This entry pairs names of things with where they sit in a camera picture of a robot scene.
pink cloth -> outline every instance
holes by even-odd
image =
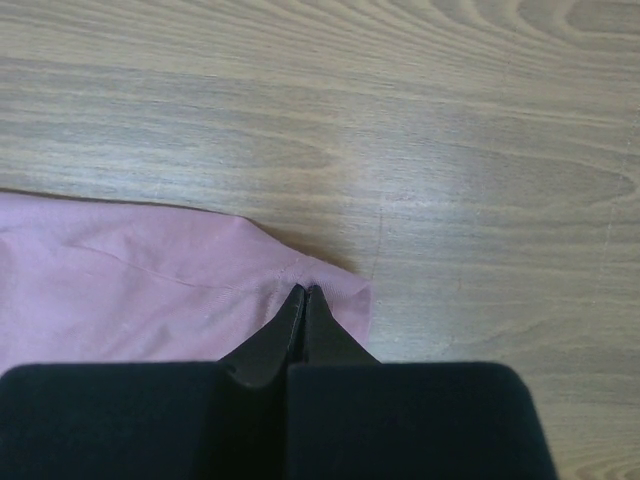
[[[0,375],[25,363],[215,360],[320,285],[360,343],[369,283],[248,220],[0,193]]]

wood grain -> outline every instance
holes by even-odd
[[[2,0],[0,187],[250,217],[384,360],[506,362],[640,479],[638,0]]]

pink fabric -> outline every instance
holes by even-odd
[[[0,193],[0,374],[47,362],[215,360],[320,285],[363,343],[369,283],[248,220]]]

tabletop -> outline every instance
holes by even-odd
[[[640,479],[638,0],[3,0],[0,187],[246,216]]]

